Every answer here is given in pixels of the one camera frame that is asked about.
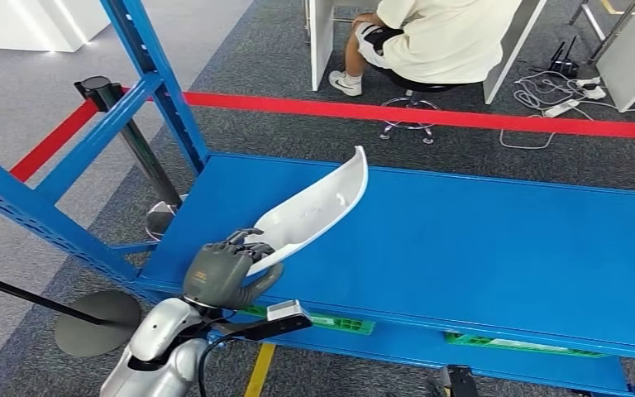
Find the power strip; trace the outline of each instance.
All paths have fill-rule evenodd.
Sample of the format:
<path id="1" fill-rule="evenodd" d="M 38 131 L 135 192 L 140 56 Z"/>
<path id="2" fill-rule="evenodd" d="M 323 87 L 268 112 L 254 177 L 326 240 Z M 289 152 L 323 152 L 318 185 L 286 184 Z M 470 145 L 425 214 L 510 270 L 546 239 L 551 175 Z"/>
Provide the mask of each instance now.
<path id="1" fill-rule="evenodd" d="M 607 93 L 600 87 L 600 77 L 588 80 L 576 80 L 575 85 L 583 91 L 588 99 L 599 100 L 607 97 Z"/>
<path id="2" fill-rule="evenodd" d="M 569 110 L 571 110 L 572 108 L 575 108 L 578 105 L 580 105 L 580 102 L 576 101 L 575 99 L 569 99 L 565 101 L 564 103 L 559 103 L 558 105 L 552 108 L 548 108 L 544 110 L 542 112 L 542 115 L 546 118 L 558 117 L 561 114 L 568 112 Z"/>

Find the cable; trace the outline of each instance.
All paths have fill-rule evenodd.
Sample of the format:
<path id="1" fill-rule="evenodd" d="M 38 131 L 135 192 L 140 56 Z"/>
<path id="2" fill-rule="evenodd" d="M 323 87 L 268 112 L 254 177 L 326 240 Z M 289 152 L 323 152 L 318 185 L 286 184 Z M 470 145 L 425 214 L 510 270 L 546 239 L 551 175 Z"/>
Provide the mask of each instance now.
<path id="1" fill-rule="evenodd" d="M 209 322 L 205 323 L 205 324 L 203 325 L 203 329 L 210 327 L 210 326 L 211 326 L 211 324 L 217 323 L 218 321 L 229 320 L 230 318 L 234 317 L 234 316 L 235 316 L 235 314 L 237 314 L 237 311 L 236 311 L 236 310 L 231 310 L 231 311 L 232 311 L 232 314 L 230 314 L 230 315 L 229 315 L 229 316 L 227 316 L 227 317 L 220 317 L 220 318 L 216 318 L 216 319 L 214 319 L 214 320 L 212 320 L 212 321 L 209 321 Z"/>
<path id="2" fill-rule="evenodd" d="M 578 101 L 580 103 L 590 103 L 592 105 L 600 105 L 600 106 L 606 106 L 608 108 L 612 108 L 614 110 L 618 110 L 616 106 L 611 105 L 609 103 L 602 103 L 602 102 L 592 102 L 592 101 Z M 635 109 L 627 109 L 626 112 L 635 112 Z"/>
<path id="3" fill-rule="evenodd" d="M 582 114 L 583 116 L 585 116 L 585 118 L 587 118 L 588 120 L 594 121 L 594 118 L 592 118 L 588 113 L 580 110 L 579 108 L 573 108 L 573 110 L 575 110 L 576 112 Z"/>
<path id="4" fill-rule="evenodd" d="M 566 84 L 565 85 L 556 84 L 550 79 L 543 79 L 542 84 L 544 86 L 551 87 L 551 89 L 540 89 L 539 84 L 532 81 L 532 79 L 535 79 L 536 77 L 539 77 L 544 74 L 550 74 L 553 76 L 561 77 L 562 79 L 566 81 Z M 587 98 L 587 94 L 585 94 L 585 91 L 578 88 L 578 86 L 575 83 L 576 81 L 578 80 L 568 79 L 566 76 L 564 76 L 561 73 L 554 72 L 551 70 L 544 70 L 542 72 L 532 74 L 527 77 L 522 77 L 521 79 L 515 81 L 515 84 L 521 85 L 522 88 L 515 91 L 513 93 L 513 97 L 522 105 L 534 110 L 538 110 L 539 112 L 542 113 L 541 115 L 535 114 L 530 117 L 544 117 L 543 114 L 545 110 L 548 110 L 550 108 L 553 108 L 556 105 L 559 105 L 570 99 L 573 99 L 575 96 L 580 96 L 580 98 L 576 98 L 576 100 L 578 101 Z M 556 93 L 556 92 L 564 93 L 565 96 L 563 98 L 560 98 L 551 102 L 548 102 L 547 100 L 540 98 L 539 96 L 540 94 L 548 95 L 550 93 Z M 592 118 L 590 118 L 590 116 L 588 116 L 587 113 L 582 111 L 580 112 L 583 113 L 587 118 L 592 120 Z M 551 144 L 551 140 L 554 139 L 554 136 L 556 136 L 556 133 L 550 134 L 547 141 L 541 146 L 516 146 L 516 145 L 510 145 L 508 143 L 505 143 L 504 134 L 505 134 L 505 130 L 500 130 L 500 134 L 498 136 L 498 142 L 500 142 L 500 145 L 502 147 L 507 147 L 509 149 L 524 149 L 528 151 L 537 151 L 541 149 L 546 149 Z"/>
<path id="5" fill-rule="evenodd" d="M 540 117 L 540 118 L 542 118 L 542 116 L 539 116 L 538 114 L 533 114 L 530 117 Z M 500 145 L 502 145 L 503 147 L 507 147 L 509 149 L 524 149 L 524 150 L 528 150 L 528 151 L 546 149 L 547 147 L 549 147 L 549 145 L 551 144 L 551 140 L 554 139 L 554 136 L 556 135 L 555 132 L 552 133 L 551 135 L 549 135 L 549 139 L 547 139 L 547 142 L 544 145 L 542 145 L 542 146 L 515 146 L 515 145 L 510 145 L 510 144 L 504 142 L 504 140 L 503 140 L 504 133 L 505 133 L 505 130 L 500 130 L 500 135 L 499 135 L 499 139 L 498 139 L 498 141 L 500 142 Z"/>
<path id="6" fill-rule="evenodd" d="M 203 373 L 204 373 L 203 370 L 204 370 L 204 367 L 206 366 L 206 358 L 208 358 L 208 353 L 210 353 L 212 349 L 216 348 L 217 345 L 223 342 L 227 342 L 233 339 L 234 337 L 235 335 L 232 333 L 219 337 L 218 339 L 215 340 L 215 342 L 208 345 L 208 347 L 206 347 L 206 350 L 204 350 L 203 353 L 201 354 L 201 358 L 198 360 L 198 389 L 201 392 L 201 397 L 208 397 L 208 395 L 206 394 L 205 384 L 203 383 Z"/>

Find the white desk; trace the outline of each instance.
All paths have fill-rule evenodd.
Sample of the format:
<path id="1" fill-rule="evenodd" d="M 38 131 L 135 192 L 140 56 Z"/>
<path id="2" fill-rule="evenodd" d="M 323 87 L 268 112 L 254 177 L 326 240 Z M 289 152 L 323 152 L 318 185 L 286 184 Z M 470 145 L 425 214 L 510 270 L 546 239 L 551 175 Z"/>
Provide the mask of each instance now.
<path id="1" fill-rule="evenodd" d="M 513 22 L 503 38 L 503 61 L 490 71 L 487 80 L 483 82 L 486 103 L 493 102 L 495 94 L 510 71 L 546 2 L 547 0 L 522 1 L 522 5 L 515 13 Z M 332 20 L 334 7 L 371 7 L 375 9 L 378 3 L 379 0 L 308 0 L 313 91 L 318 90 L 334 48 L 334 21 Z"/>

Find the man sitting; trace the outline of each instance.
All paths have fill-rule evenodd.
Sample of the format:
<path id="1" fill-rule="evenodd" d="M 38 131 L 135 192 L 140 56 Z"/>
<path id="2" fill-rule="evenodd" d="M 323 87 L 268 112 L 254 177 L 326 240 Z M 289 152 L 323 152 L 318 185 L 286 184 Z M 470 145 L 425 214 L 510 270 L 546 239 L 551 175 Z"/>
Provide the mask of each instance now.
<path id="1" fill-rule="evenodd" d="M 361 95 L 367 63 L 417 83 L 483 81 L 503 57 L 500 41 L 521 1 L 381 0 L 352 23 L 346 70 L 332 71 L 330 84 Z"/>

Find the white sneaker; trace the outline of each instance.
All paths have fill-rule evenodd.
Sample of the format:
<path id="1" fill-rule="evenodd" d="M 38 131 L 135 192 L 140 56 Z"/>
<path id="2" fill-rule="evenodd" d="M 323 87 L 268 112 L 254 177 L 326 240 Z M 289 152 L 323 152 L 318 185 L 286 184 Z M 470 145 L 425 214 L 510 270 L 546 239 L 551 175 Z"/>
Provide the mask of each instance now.
<path id="1" fill-rule="evenodd" d="M 330 84 L 332 87 L 339 89 L 344 94 L 350 97 L 356 97 L 361 95 L 361 82 L 358 84 L 350 84 L 346 81 L 346 73 L 338 70 L 333 70 L 329 75 Z"/>

